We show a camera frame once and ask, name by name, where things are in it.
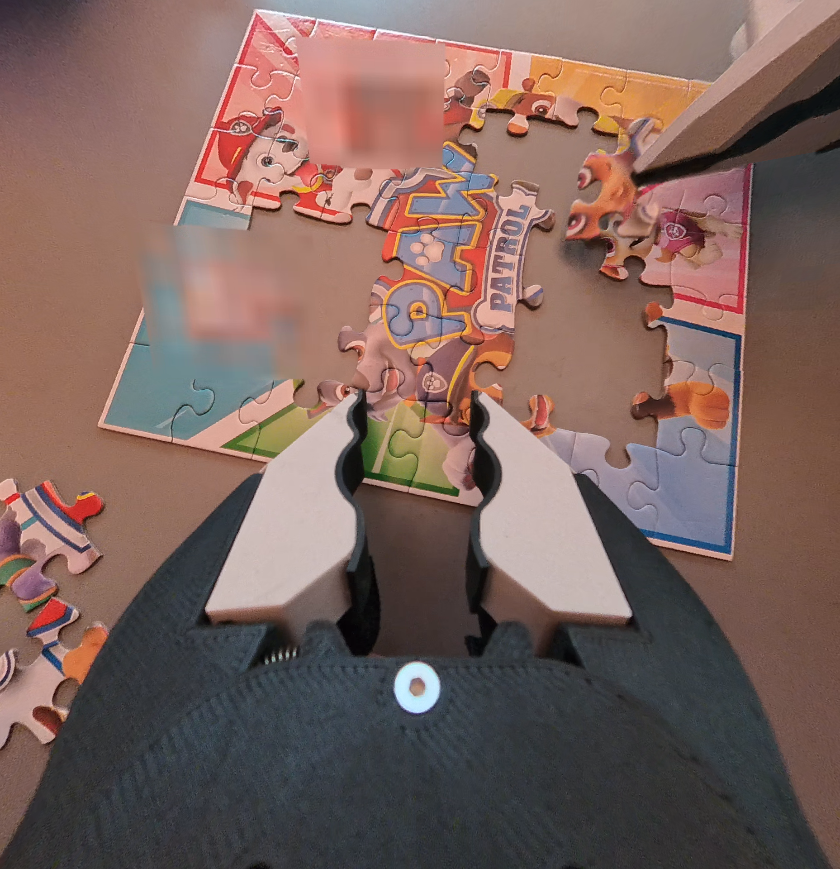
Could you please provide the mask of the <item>partly assembled cartoon jigsaw puzzle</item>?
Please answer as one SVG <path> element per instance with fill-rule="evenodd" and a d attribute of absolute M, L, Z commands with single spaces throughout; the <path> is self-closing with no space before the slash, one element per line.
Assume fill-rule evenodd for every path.
<path fill-rule="evenodd" d="M 339 349 L 358 360 L 354 383 L 367 391 L 370 433 L 362 451 L 368 482 L 411 494 L 479 502 L 470 477 L 469 402 L 483 363 L 513 357 L 518 303 L 535 307 L 540 285 L 525 275 L 533 230 L 555 213 L 538 186 L 476 167 L 476 150 L 457 142 L 491 112 L 524 136 L 545 118 L 575 127 L 580 111 L 618 148 L 597 150 L 579 169 L 578 188 L 597 181 L 595 201 L 576 201 L 566 240 L 604 242 L 600 272 L 669 287 L 671 305 L 645 309 L 649 329 L 666 332 L 659 398 L 634 397 L 635 418 L 657 422 L 653 446 L 630 444 L 628 464 L 607 459 L 596 434 L 556 429 L 547 396 L 529 401 L 526 426 L 574 472 L 585 473 L 657 544 L 719 559 L 734 550 L 744 370 L 750 166 L 636 190 L 630 168 L 643 149 L 707 89 L 699 81 L 617 70 L 558 57 L 439 41 L 445 55 L 441 168 L 376 170 L 319 166 L 308 158 L 296 42 L 302 38 L 397 41 L 427 38 L 384 29 L 257 10 L 176 216 L 179 226 L 246 230 L 254 210 L 294 211 L 386 233 L 385 262 L 402 266 L 370 291 L 369 323 L 339 332 Z"/>

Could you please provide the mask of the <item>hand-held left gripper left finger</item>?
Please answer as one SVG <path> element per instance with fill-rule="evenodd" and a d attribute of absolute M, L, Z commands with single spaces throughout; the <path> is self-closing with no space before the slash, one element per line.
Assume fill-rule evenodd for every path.
<path fill-rule="evenodd" d="M 275 624 L 297 642 L 331 621 L 365 655 L 380 628 L 380 598 L 364 519 L 364 393 L 354 393 L 273 458 L 206 603 L 211 622 Z"/>

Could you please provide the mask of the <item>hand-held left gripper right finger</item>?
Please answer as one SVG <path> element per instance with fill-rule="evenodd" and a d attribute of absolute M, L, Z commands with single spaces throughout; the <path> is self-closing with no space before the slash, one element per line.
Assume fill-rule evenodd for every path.
<path fill-rule="evenodd" d="M 473 476 L 483 494 L 466 567 L 480 648 L 506 621 L 544 654 L 559 624 L 625 625 L 631 607 L 566 462 L 488 395 L 474 392 Z"/>

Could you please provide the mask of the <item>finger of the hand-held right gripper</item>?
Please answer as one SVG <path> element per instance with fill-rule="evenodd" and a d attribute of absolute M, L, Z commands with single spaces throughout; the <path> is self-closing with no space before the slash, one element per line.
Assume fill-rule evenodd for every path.
<path fill-rule="evenodd" d="M 639 185 L 840 148 L 840 1 L 794 5 L 633 164 Z"/>

